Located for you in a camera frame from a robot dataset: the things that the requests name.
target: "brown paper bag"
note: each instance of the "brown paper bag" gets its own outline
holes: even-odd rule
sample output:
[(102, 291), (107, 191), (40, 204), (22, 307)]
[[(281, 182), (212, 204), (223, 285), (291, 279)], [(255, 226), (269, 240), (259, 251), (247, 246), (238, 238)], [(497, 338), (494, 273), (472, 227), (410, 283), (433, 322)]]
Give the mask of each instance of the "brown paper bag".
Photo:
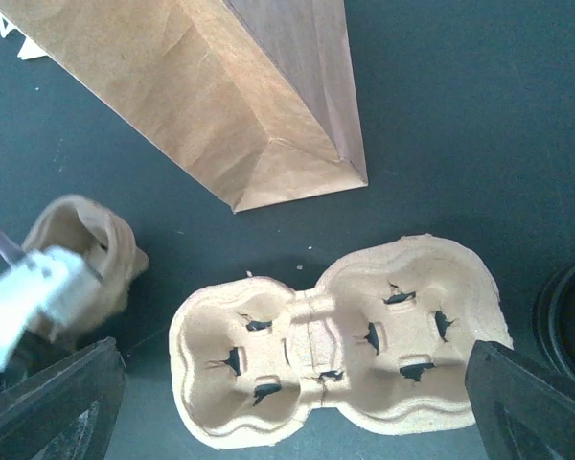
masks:
[(235, 211), (366, 185), (342, 0), (0, 0), (0, 12)]

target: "black surface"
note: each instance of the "black surface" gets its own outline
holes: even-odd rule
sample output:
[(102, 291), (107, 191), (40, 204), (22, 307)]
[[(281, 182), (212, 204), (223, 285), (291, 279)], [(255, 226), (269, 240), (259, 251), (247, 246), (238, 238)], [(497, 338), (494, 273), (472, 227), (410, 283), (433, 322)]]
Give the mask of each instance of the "black surface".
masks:
[(477, 340), (466, 384), (491, 460), (575, 459), (575, 382), (569, 377)]
[(575, 260), (575, 1), (346, 10), (370, 187), (236, 216), (52, 61), (21, 62), (0, 40), (0, 225), (22, 240), (46, 204), (76, 192), (122, 215), (150, 257), (104, 330), (131, 354), (108, 458), (484, 458), (475, 428), (383, 437), (332, 410), (275, 449), (216, 453), (172, 402), (161, 331), (194, 290), (246, 270), (310, 288), (340, 256), (406, 234), (476, 251), (517, 349), (538, 356), (533, 302)]
[(5, 372), (0, 373), (0, 392), (12, 388), (31, 376), (56, 364), (70, 353), (47, 340), (24, 331), (15, 347)]

